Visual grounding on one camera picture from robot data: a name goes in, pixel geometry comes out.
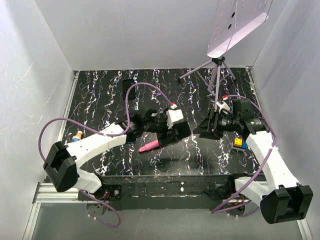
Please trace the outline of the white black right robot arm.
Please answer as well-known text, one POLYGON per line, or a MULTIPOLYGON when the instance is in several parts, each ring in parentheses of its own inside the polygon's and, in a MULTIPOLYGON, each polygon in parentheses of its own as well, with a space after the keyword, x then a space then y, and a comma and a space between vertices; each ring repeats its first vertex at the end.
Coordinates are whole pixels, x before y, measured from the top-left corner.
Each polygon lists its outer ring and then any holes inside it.
POLYGON ((302 185, 285 164, 278 148, 277 137, 262 117, 255 117, 255 104, 243 96, 224 96, 216 101, 205 120, 193 130, 200 138, 220 140, 225 132, 235 132, 247 144, 259 163, 253 176, 231 174, 225 185, 209 190, 210 197, 224 201, 213 214, 226 211, 224 207, 241 195, 260 209, 269 224, 303 220, 310 207, 313 191, 302 185))

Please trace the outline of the black phone case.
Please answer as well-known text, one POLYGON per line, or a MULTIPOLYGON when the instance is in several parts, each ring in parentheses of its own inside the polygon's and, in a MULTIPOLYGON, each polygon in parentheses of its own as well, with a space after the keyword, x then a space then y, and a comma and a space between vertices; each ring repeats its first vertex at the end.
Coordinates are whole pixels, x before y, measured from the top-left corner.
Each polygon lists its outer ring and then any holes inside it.
POLYGON ((136 81, 134 79, 125 79, 122 81, 122 92, 124 100, 126 99, 127 95, 128 100, 134 100, 136 98, 136 89, 134 87, 130 89, 129 93, 127 93, 129 88, 135 83, 136 81))

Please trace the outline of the blue smartphone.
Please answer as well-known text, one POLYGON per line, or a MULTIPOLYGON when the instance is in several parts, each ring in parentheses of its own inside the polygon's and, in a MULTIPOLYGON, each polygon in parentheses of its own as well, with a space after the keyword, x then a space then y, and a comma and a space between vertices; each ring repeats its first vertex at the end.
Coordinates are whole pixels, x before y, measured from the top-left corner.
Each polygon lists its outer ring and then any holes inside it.
POLYGON ((138 136, 134 133, 134 132, 131 132, 131 133, 128 133, 126 134, 126 144, 133 144, 137 141, 137 138, 138 136))

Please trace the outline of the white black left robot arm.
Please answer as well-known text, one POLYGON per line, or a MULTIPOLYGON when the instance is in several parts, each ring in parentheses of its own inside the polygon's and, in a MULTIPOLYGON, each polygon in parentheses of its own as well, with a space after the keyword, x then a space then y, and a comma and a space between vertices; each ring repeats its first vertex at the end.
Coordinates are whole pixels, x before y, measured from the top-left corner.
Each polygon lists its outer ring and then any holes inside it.
POLYGON ((160 147, 178 143, 191 135, 190 126, 180 109, 164 112, 149 109, 145 115, 132 112, 129 120, 114 122, 78 141, 54 143, 43 168, 57 192, 76 188, 87 191, 95 200, 101 200, 106 196, 106 187, 96 174, 82 170, 82 165, 114 147, 135 142, 144 132, 155 133, 160 147))

